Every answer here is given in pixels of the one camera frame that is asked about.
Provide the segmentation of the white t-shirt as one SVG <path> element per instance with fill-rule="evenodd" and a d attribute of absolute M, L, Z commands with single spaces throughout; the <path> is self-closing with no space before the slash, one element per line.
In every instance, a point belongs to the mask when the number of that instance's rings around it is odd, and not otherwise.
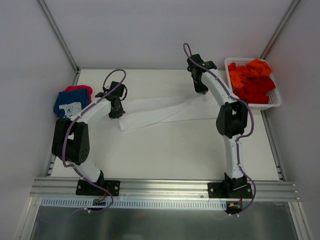
<path fill-rule="evenodd" d="M 220 110 L 209 94 L 128 100 L 123 107 L 125 114 L 119 119 L 122 131 L 160 123 L 215 119 Z"/>

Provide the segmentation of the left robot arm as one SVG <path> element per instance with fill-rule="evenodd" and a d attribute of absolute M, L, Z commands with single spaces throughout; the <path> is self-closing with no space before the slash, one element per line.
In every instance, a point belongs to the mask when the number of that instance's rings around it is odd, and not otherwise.
<path fill-rule="evenodd" d="M 98 196 L 107 195 L 106 191 L 119 193 L 108 186 L 102 170 L 96 167 L 90 159 L 89 130 L 101 118 L 108 116 L 110 119 L 119 119 L 126 112 L 122 100 L 127 97 L 127 87 L 113 81 L 110 88 L 103 88 L 102 92 L 95 95 L 93 103 L 84 108 L 80 113 L 71 118 L 59 118 L 55 123 L 51 152 L 58 157 L 64 167 L 72 168 L 79 176 L 77 195 Z"/>

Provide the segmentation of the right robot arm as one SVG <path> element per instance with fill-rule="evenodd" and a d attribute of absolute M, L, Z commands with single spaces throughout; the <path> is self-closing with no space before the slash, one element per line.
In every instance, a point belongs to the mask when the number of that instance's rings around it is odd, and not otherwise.
<path fill-rule="evenodd" d="M 226 170 L 224 180 L 216 187 L 208 188 L 209 196 L 251 199 L 253 192 L 243 173 L 240 140 L 248 124 L 248 108 L 231 93 L 212 61 L 204 61 L 199 54 L 193 54 L 187 58 L 187 64 L 195 91 L 200 94 L 210 92 L 219 106 L 216 128 L 225 144 Z"/>

